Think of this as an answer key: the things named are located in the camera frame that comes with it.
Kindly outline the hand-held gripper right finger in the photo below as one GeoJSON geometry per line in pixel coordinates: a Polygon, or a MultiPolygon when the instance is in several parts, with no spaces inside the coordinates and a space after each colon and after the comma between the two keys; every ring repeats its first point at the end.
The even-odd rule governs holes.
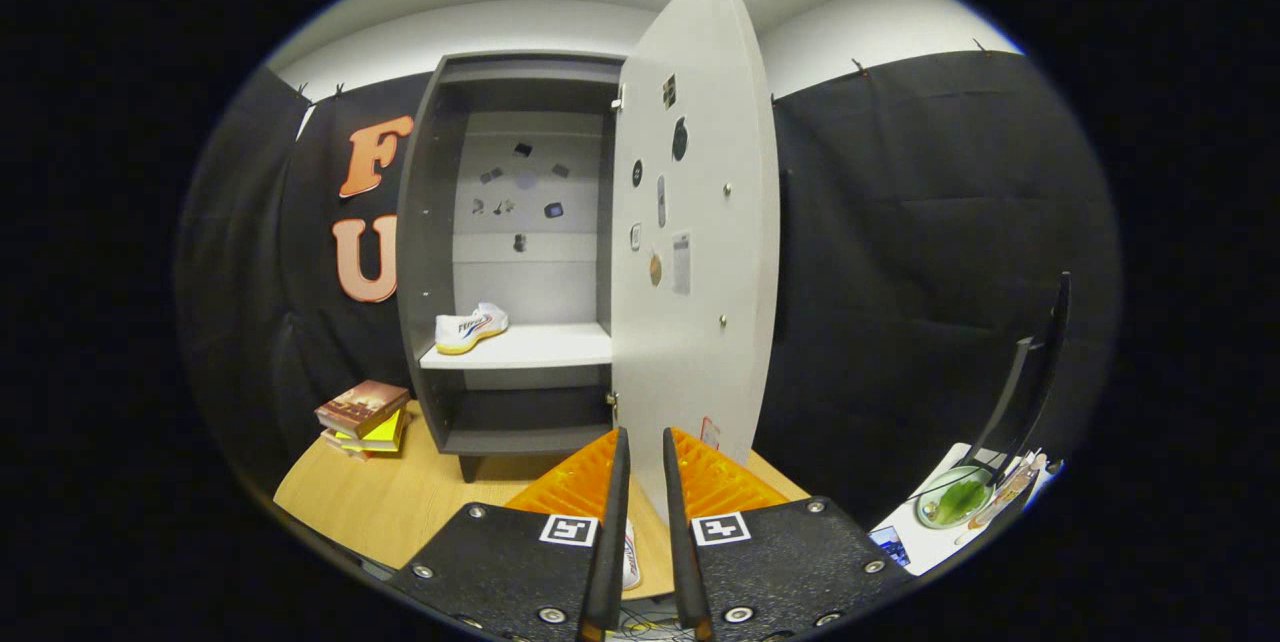
{"type": "Polygon", "coordinates": [[[681,428],[663,434],[675,597],[699,641],[805,641],[915,577],[822,496],[790,500],[681,428]]]}

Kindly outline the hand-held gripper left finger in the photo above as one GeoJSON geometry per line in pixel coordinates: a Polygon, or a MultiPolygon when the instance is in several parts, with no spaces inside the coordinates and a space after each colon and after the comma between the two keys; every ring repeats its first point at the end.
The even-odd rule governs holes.
{"type": "Polygon", "coordinates": [[[504,505],[470,503],[389,581],[495,641],[603,641],[617,627],[630,450],[613,428],[504,505]]]}

